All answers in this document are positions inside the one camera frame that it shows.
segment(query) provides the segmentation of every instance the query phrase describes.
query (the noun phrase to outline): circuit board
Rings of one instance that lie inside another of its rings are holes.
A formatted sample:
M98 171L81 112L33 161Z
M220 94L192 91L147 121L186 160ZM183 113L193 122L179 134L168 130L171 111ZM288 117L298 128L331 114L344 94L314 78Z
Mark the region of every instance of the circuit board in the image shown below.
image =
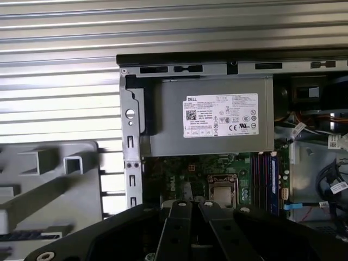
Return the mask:
M160 203L214 200L226 207L254 204L279 215L289 199L290 162L286 144L275 152L146 158L147 195Z
M251 203L249 153L148 158L145 166L145 179L164 181L162 201Z

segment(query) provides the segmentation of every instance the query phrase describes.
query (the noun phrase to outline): white label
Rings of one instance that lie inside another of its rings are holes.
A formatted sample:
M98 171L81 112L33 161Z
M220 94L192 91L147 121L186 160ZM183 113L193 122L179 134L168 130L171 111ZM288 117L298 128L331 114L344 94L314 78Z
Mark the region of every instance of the white label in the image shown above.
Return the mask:
M303 122L300 122L296 125L295 128L291 131L291 137L295 138L297 135L306 127L306 125Z
M259 134L257 94L188 96L183 102L184 137Z
M342 190L348 189L348 184L343 181L332 186L330 189L333 194L337 194L338 192L341 192Z
M327 140L327 147L333 150L340 150L341 147L338 145L338 139L341 138L341 135L329 135Z
M330 205L328 204L328 201L323 201L323 202L319 202L319 207L321 207L321 208L329 208Z

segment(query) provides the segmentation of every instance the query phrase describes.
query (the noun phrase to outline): horizontal slats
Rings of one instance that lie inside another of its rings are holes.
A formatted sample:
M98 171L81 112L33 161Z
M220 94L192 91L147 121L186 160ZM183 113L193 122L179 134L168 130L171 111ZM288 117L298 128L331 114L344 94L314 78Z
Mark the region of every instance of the horizontal slats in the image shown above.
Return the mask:
M27 135L0 136L0 144L68 141L68 140L98 140L122 137L121 130L93 130L89 132L45 133Z
M0 143L96 140L102 190L123 194L116 55L332 48L348 43L347 13L330 0L1 1Z
M103 197L104 213L117 214L127 209L125 196Z
M3 3L0 61L93 58L94 66L91 62L75 67L52 64L44 71L92 71L97 67L117 70L113 61L103 60L104 57L122 53L341 45L348 40L347 2L50 3ZM2 70L3 74L16 73L13 68Z
M103 192L125 190L125 176L123 174L103 175L101 182Z
M265 0L264 3L270 2L285 2L289 0ZM49 4L50 1L34 1L33 4L25 4L25 8L13 1L3 3L2 13L4 15L17 14L40 14L40 13L57 13L57 12L72 12L72 11L91 11L91 10L119 10L128 11L129 9L150 9L163 7L190 7L196 5L208 4L247 4L257 3L259 0L215 0L213 3L209 0L151 0L151 1L54 1L54 4Z
M104 170L106 173L122 173L124 170L122 152L104 153L101 170Z

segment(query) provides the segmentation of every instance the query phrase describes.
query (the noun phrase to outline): green circuit board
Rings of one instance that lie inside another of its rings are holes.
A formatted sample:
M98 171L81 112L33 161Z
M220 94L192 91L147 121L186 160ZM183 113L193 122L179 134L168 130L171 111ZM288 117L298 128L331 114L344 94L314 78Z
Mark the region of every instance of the green circuit board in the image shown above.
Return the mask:
M231 190L235 204L251 203L249 153L149 158L146 166L146 177L164 181L163 201L216 200L213 190L216 197Z
M283 209L290 194L289 148L287 144L278 142L275 146L278 158L277 183L279 182L277 204L279 209ZM256 169L252 168L251 163L251 159L257 155L258 153L231 153L146 158L143 174L144 197L152 202L160 198L160 203L174 199L194 202L225 200L225 203L230 203L226 206L231 207L239 204L259 206L260 203L255 202L253 195L255 184L263 181L257 178L259 175L254 173ZM270 175L271 172L270 169L264 169L263 173ZM270 204L267 196L260 200Z

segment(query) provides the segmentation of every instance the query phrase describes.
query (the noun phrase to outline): warning label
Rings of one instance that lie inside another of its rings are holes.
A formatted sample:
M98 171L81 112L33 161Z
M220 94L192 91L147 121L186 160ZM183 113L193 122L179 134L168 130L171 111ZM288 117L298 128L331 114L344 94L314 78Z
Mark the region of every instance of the warning label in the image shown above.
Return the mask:
M257 94L188 96L183 102L184 137L259 134Z

